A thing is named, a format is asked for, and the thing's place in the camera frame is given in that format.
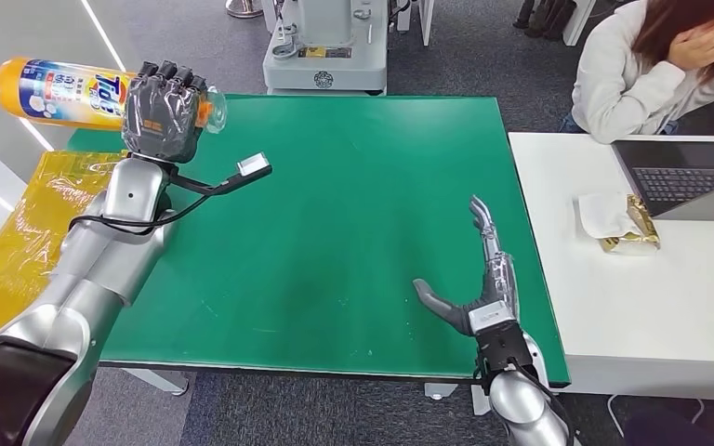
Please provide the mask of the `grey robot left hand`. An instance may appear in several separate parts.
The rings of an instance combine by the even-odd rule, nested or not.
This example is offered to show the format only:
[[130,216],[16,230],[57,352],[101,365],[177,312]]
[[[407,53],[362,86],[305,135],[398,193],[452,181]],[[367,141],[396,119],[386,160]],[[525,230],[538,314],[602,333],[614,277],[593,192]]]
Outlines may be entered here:
[[166,163],[186,164],[203,133],[206,79],[165,60],[145,61],[126,89],[121,136],[128,151]]

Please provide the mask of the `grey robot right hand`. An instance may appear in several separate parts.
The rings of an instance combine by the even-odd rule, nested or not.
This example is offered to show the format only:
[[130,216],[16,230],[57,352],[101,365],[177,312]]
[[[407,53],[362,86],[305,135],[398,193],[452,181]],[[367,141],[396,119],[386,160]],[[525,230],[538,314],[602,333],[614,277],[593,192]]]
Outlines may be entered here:
[[479,337],[501,327],[519,326],[518,297],[511,255],[500,247],[496,224],[488,206],[478,196],[469,199],[473,224],[483,249],[482,288],[468,304],[454,304],[439,297],[423,279],[413,280],[418,300],[458,333]]

